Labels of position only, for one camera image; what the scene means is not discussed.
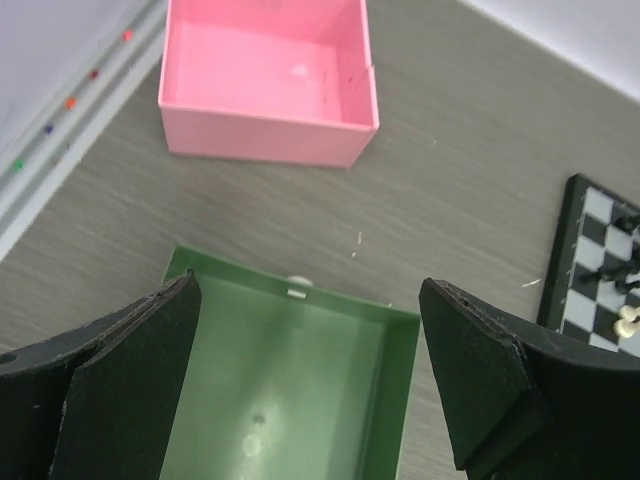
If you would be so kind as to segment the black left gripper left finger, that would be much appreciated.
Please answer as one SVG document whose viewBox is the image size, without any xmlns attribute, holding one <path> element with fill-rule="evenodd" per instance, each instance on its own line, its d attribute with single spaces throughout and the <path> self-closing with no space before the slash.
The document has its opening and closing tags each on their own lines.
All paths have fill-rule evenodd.
<svg viewBox="0 0 640 480">
<path fill-rule="evenodd" d="M 188 271 L 1 356 L 4 479 L 157 479 L 198 325 Z"/>
</svg>

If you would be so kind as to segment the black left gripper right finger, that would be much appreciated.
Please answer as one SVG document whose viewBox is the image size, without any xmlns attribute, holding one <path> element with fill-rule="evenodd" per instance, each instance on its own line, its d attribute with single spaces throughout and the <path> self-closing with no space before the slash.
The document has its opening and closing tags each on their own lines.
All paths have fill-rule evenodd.
<svg viewBox="0 0 640 480">
<path fill-rule="evenodd" d="M 639 361 L 443 280 L 419 304 L 454 463 L 470 479 L 635 479 Z"/>
</svg>

